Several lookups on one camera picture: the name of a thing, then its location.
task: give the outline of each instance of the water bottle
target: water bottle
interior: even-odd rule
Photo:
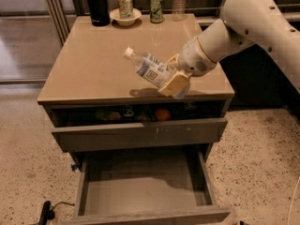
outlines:
[[[87,4],[94,26],[105,26],[111,23],[107,0],[87,0]]]
[[[186,2],[187,0],[172,0],[172,19],[174,21],[182,21],[186,18]]]
[[[148,52],[134,52],[127,48],[124,57],[132,62],[137,73],[158,88],[161,88],[173,75],[154,55]]]

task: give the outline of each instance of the floor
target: floor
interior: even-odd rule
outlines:
[[[47,76],[59,44],[49,18],[0,19],[0,79]],[[42,85],[0,86],[0,224],[38,224],[49,200],[75,203],[80,173],[54,141],[37,97]],[[207,160],[217,204],[232,212],[220,225],[297,225],[300,126],[285,108],[229,111]],[[59,204],[55,219],[70,219]]]

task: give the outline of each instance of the wooden tabletop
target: wooden tabletop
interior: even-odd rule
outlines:
[[[90,17],[78,17],[37,101],[39,104],[91,104],[170,100],[136,74],[123,57],[129,46],[167,61],[192,37],[201,33],[193,14],[181,22],[171,15],[151,23],[149,15],[130,27],[112,22],[95,27]],[[233,89],[217,66],[201,78],[192,78],[187,98],[232,97]]]

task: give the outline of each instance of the wooden table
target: wooden table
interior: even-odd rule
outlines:
[[[201,33],[192,14],[181,22],[164,17],[154,24],[142,15],[130,27],[95,27],[79,17],[37,99],[58,145],[82,172],[74,219],[66,224],[202,224],[230,213],[216,205],[204,163],[233,97],[221,67],[193,78],[177,100],[161,96],[123,58],[130,46],[166,61]],[[172,111],[171,120],[148,114],[161,107]],[[127,110],[150,119],[103,120]]]

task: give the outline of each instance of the black bottle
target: black bottle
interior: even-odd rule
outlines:
[[[110,24],[109,7],[107,0],[87,0],[90,16],[94,26]]]

